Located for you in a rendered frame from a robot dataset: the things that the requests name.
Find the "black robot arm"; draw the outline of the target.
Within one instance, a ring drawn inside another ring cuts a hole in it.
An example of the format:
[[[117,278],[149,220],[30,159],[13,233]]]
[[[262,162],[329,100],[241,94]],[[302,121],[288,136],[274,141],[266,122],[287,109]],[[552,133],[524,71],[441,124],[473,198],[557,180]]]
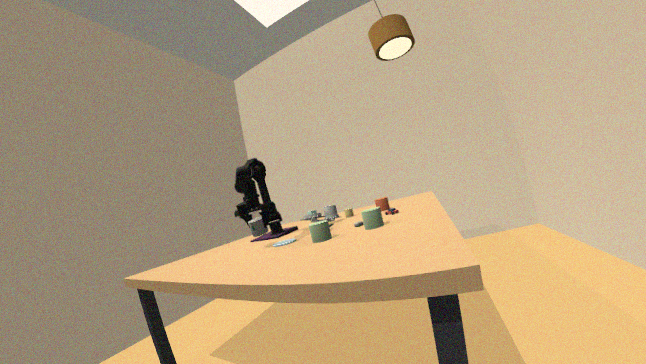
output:
[[[256,158],[247,160],[246,164],[243,167],[236,168],[236,179],[235,179],[235,189],[237,193],[240,194],[250,194],[257,192],[256,183],[252,179],[254,178],[257,181],[257,186],[261,195],[263,204],[271,202],[269,192],[265,182],[266,168],[262,161],[258,161]],[[243,202],[237,205],[239,213],[248,212],[250,208],[256,208],[256,203],[250,197]],[[279,219],[279,220],[278,220]],[[274,221],[277,220],[277,221]],[[274,221],[274,222],[271,222]],[[269,225],[271,234],[278,235],[285,230],[283,230],[281,221],[283,221],[282,216],[277,211],[276,208],[271,209],[267,225]],[[270,223],[269,223],[270,222]]]

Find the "orange-brown cylinder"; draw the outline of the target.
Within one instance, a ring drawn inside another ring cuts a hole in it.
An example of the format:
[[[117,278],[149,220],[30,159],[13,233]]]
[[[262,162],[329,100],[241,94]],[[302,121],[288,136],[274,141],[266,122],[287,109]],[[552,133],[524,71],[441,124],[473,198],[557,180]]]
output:
[[[387,199],[388,199],[388,197],[374,200],[374,201],[375,201],[376,208],[377,208],[377,207],[380,207],[380,208],[381,208],[381,211],[385,211],[385,210],[387,210],[387,209],[390,209],[390,206],[389,206],[389,203],[388,203],[388,200],[387,200]]]

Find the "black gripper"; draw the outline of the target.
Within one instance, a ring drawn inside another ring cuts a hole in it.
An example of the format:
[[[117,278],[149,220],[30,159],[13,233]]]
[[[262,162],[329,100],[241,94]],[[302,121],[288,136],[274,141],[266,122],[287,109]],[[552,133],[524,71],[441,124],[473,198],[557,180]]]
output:
[[[248,224],[248,222],[252,220],[252,214],[250,214],[250,215],[249,215],[249,212],[254,212],[254,211],[261,210],[261,212],[259,212],[259,213],[262,215],[262,219],[263,219],[264,227],[265,227],[265,228],[267,228],[267,222],[268,222],[268,217],[269,217],[270,211],[271,211],[271,209],[276,208],[275,203],[274,203],[274,202],[269,202],[269,203],[265,203],[265,204],[260,204],[260,203],[259,203],[259,199],[258,199],[258,197],[259,197],[258,192],[250,193],[250,194],[246,194],[246,195],[244,195],[244,196],[245,196],[245,197],[243,197],[243,200],[244,200],[245,198],[246,198],[246,200],[247,200],[247,199],[249,199],[250,197],[252,197],[252,199],[253,199],[253,200],[255,201],[255,203],[256,203],[256,207],[257,207],[257,208],[253,208],[253,209],[252,209],[252,208],[250,208],[250,209],[248,210],[248,212],[245,212],[245,213],[244,213],[244,212],[239,213],[239,211],[237,210],[237,211],[235,211],[235,213],[234,213],[234,214],[235,214],[235,217],[236,217],[236,216],[238,216],[238,217],[240,217],[240,218],[244,219],[244,220],[246,221],[246,223]],[[249,224],[248,224],[248,226],[249,226]],[[249,227],[250,227],[250,226],[249,226]]]

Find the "green cylinder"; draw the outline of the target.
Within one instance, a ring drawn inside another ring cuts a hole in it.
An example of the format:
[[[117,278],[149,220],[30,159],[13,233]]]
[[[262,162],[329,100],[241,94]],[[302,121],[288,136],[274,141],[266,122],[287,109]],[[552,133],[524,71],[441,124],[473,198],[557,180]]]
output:
[[[361,212],[365,230],[377,229],[384,226],[381,208],[371,208]]]
[[[320,221],[308,225],[312,243],[321,243],[332,238],[328,221]]]

